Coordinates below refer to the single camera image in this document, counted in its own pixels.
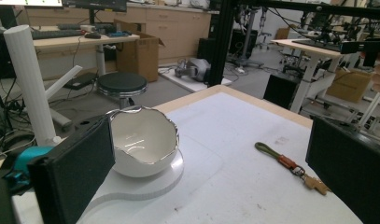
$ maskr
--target bowl rim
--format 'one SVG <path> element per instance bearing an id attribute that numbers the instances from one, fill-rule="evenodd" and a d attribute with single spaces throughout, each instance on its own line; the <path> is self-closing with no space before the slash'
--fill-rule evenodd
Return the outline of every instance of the bowl rim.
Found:
<path id="1" fill-rule="evenodd" d="M 153 164 L 156 164 L 156 163 L 164 160 L 165 158 L 169 157 L 170 155 L 172 155 L 173 153 L 176 153 L 178 151 L 179 136 L 178 136 L 178 128 L 177 128 L 176 124 L 174 122 L 172 122 L 170 119 L 168 119 L 166 117 L 166 115 L 164 113 L 162 113 L 160 110 L 154 109 L 154 108 L 151 108 L 151 107 L 147 107 L 147 106 L 143 106 L 143 105 L 132 105 L 132 106 L 125 107 L 123 109 L 115 109 L 115 110 L 108 111 L 106 114 L 109 116 L 110 124 L 112 125 L 113 119 L 118 114 L 120 114 L 120 113 L 135 114 L 135 113 L 140 113 L 142 110 L 151 110 L 151 111 L 158 112 L 161 115 L 163 115 L 163 117 L 168 122 L 170 122 L 171 124 L 173 124 L 173 127 L 175 129 L 175 133 L 176 133 L 176 145 L 175 145 L 174 149 L 172 151 L 170 151 L 169 153 L 167 153 L 165 156 L 161 157 L 159 160 L 153 161 L 153 162 L 141 161 L 141 160 L 137 159 L 136 157 L 134 157 L 133 155 L 127 153 L 125 150 L 119 148 L 119 147 L 114 146 L 114 149 L 124 152 L 126 155 L 132 157 L 133 159 L 137 160 L 140 163 L 147 164 L 147 165 L 153 165 Z"/>

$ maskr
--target wooden cabinet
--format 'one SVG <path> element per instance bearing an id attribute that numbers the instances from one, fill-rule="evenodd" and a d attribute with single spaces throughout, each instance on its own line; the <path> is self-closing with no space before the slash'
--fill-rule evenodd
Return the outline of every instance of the wooden cabinet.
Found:
<path id="1" fill-rule="evenodd" d="M 51 26 L 57 23 L 89 23 L 88 10 L 79 8 L 26 9 L 20 24 Z M 139 23 L 142 32 L 157 36 L 164 46 L 159 48 L 159 63 L 176 63 L 196 57 L 200 38 L 208 37 L 211 14 L 199 9 L 177 7 L 131 7 L 127 12 L 99 11 L 96 22 L 114 19 Z"/>

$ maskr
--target white bowl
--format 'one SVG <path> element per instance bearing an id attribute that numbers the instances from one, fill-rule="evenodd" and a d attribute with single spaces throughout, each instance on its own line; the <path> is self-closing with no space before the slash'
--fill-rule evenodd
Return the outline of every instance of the white bowl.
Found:
<path id="1" fill-rule="evenodd" d="M 115 171 L 145 177 L 170 165 L 178 151 L 178 131 L 162 112 L 135 105 L 110 114 Z"/>

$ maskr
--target floor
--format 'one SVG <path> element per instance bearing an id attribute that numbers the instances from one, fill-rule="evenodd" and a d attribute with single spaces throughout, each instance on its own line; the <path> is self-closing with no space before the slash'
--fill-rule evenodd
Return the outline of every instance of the floor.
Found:
<path id="1" fill-rule="evenodd" d="M 244 67 L 244 73 L 239 73 L 235 69 L 235 65 L 227 63 L 224 70 L 224 78 L 231 81 L 231 83 L 227 85 L 235 90 L 262 99 L 269 75 L 271 73 L 280 72 L 283 68 L 283 64 L 280 63 L 283 58 L 280 52 L 281 50 L 280 47 L 275 45 L 270 45 L 269 49 L 253 49 L 250 60 L 263 62 L 264 66 L 246 66 Z M 174 66 L 162 66 L 160 72 L 169 71 L 174 68 Z M 153 107 L 188 94 L 191 94 L 191 91 L 160 76 L 158 81 L 149 83 L 146 93 L 135 96 L 134 101 L 137 105 Z M 366 94 L 373 97 L 374 93 L 367 91 Z M 353 104 L 329 95 L 326 95 L 326 99 L 337 104 L 351 106 L 360 112 L 364 112 L 369 105 L 369 102 L 364 100 L 358 104 Z M 82 120 L 119 108 L 119 101 L 117 99 L 109 98 L 98 93 L 92 85 L 79 91 L 61 89 L 49 102 L 51 108 L 73 121 L 72 127 L 68 129 L 62 129 L 59 125 L 55 125 L 56 132 L 61 137 L 66 137 L 72 133 L 75 130 L 75 126 Z M 340 120 L 346 120 L 351 115 L 347 109 L 342 109 L 340 106 L 325 108 L 323 105 L 312 101 L 306 101 L 304 109 L 306 111 L 312 111 L 312 113 Z M 309 117 L 309 113 L 304 111 L 300 114 Z M 380 116 L 380 105 L 375 109 L 374 115 Z M 380 125 L 377 126 L 376 132 L 378 136 L 380 136 Z"/>

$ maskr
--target white pipe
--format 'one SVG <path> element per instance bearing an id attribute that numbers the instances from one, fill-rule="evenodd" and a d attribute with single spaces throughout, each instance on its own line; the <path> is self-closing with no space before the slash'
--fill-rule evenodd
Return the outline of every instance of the white pipe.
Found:
<path id="1" fill-rule="evenodd" d="M 53 85 L 51 85 L 46 91 L 45 94 L 47 99 L 49 99 L 52 95 L 54 95 L 61 87 L 64 86 L 71 78 L 73 78 L 79 71 L 81 71 L 81 66 L 74 66 L 70 71 L 68 71 L 64 76 L 59 78 Z"/>
<path id="2" fill-rule="evenodd" d="M 55 146 L 57 140 L 35 46 L 29 25 L 10 28 L 4 32 L 7 48 L 26 103 L 35 139 L 39 146 Z"/>

